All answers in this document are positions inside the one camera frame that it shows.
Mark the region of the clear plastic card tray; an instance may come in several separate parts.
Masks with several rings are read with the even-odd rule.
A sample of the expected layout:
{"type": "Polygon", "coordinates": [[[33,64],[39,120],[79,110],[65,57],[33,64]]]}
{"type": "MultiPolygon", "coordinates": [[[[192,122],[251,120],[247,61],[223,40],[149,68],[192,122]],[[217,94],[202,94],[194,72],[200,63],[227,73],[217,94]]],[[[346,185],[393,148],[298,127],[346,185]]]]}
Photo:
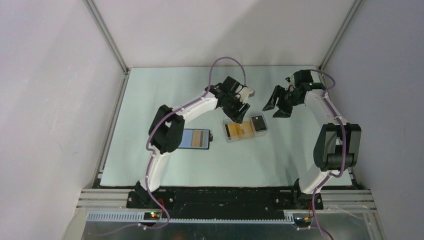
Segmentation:
{"type": "Polygon", "coordinates": [[[245,116],[242,123],[235,123],[231,119],[223,121],[223,129],[227,142],[236,142],[265,136],[268,125],[262,113],[245,116]]]}

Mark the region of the black card holder wallet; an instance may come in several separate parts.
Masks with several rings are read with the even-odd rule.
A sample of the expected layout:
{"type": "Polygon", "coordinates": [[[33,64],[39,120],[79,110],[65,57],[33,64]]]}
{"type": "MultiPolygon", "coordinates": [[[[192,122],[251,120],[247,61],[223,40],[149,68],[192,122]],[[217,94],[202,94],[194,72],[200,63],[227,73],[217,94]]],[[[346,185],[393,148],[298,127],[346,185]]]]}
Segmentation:
{"type": "Polygon", "coordinates": [[[178,149],[208,150],[213,139],[209,129],[185,128],[178,149]]]}

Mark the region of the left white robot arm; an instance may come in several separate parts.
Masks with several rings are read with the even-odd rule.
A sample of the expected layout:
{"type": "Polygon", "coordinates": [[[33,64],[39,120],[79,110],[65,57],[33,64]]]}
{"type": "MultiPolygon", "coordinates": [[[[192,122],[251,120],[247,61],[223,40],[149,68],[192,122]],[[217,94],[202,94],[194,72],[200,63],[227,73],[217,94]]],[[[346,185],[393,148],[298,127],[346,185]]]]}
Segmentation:
{"type": "Polygon", "coordinates": [[[143,187],[138,201],[145,208],[153,208],[158,202],[156,191],[161,185],[162,172],[171,155],[181,144],[185,124],[201,115],[222,109],[234,123],[242,123],[250,105],[248,99],[255,90],[228,76],[223,82],[209,84],[193,100],[169,107],[158,108],[148,131],[145,148],[150,153],[145,174],[139,181],[143,187]]]}

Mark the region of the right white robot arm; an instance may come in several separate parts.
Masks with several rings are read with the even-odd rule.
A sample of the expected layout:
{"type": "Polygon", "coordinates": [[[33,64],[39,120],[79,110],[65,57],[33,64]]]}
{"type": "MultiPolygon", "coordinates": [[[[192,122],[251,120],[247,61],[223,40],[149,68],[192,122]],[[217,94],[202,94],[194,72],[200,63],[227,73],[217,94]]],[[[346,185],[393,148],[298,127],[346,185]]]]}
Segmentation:
{"type": "Polygon", "coordinates": [[[320,132],[313,149],[314,165],[296,180],[291,204],[304,209],[331,178],[341,178],[358,161],[362,129],[344,118],[329,97],[331,86],[315,82],[312,69],[298,70],[285,78],[287,87],[276,85],[263,111],[277,111],[273,118],[289,118],[295,106],[304,105],[313,113],[320,132]]]}

